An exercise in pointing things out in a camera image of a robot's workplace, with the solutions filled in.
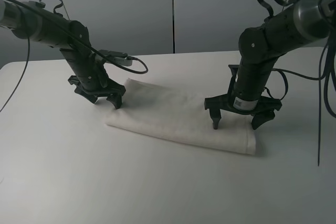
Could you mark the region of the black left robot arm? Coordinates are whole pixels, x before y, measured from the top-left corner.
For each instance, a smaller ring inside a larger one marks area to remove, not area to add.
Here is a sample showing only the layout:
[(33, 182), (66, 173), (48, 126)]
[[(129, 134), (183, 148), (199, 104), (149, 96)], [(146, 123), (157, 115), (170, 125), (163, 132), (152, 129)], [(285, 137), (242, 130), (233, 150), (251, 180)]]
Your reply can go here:
[(91, 103), (105, 97), (116, 109), (120, 108), (125, 87), (111, 80), (103, 66), (113, 53), (93, 52), (87, 27), (65, 19), (56, 10), (49, 12), (45, 6), (43, 0), (1, 0), (1, 26), (9, 28), (20, 39), (58, 48), (74, 72), (68, 81), (76, 86), (76, 94)]

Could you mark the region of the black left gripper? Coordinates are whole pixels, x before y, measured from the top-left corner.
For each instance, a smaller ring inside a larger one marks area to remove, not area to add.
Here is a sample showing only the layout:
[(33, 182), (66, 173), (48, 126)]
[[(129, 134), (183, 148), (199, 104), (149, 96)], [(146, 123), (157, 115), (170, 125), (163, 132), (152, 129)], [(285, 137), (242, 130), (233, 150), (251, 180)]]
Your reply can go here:
[(107, 79), (107, 87), (103, 87), (98, 78), (70, 76), (68, 82), (75, 85), (74, 92), (92, 104), (95, 104), (99, 97), (107, 97), (106, 100), (113, 104), (115, 109), (122, 106), (122, 95), (125, 93), (125, 87), (111, 79)]

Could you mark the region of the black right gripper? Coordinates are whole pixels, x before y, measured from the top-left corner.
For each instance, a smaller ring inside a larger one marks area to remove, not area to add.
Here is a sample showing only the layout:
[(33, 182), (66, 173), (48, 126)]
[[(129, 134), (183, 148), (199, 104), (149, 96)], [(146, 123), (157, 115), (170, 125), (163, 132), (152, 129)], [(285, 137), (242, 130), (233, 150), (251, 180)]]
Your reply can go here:
[(252, 119), (251, 126), (253, 130), (258, 129), (264, 123), (275, 118), (273, 110), (279, 111), (282, 103), (279, 99), (261, 96), (255, 108), (250, 111), (239, 110), (233, 107), (234, 99), (231, 99), (229, 94), (222, 94), (212, 98), (206, 98), (204, 108), (209, 109), (209, 115), (213, 122), (213, 129), (218, 129), (221, 120), (220, 110), (233, 112), (241, 115), (255, 115)]

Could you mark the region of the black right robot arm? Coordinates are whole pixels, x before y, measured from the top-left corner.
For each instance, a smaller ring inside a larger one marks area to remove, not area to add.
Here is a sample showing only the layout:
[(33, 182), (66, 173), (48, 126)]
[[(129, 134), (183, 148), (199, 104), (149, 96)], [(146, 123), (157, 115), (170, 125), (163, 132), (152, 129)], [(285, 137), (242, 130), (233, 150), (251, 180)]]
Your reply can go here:
[(335, 80), (335, 0), (276, 0), (288, 6), (278, 15), (272, 8), (269, 17), (259, 27), (247, 28), (238, 42), (241, 61), (230, 65), (232, 78), (227, 94), (206, 98), (213, 128), (217, 129), (221, 111), (253, 116), (252, 128), (273, 120), (282, 107), (280, 99), (264, 97), (263, 91), (279, 57), (319, 39), (328, 38), (328, 53), (323, 74), (317, 79)]

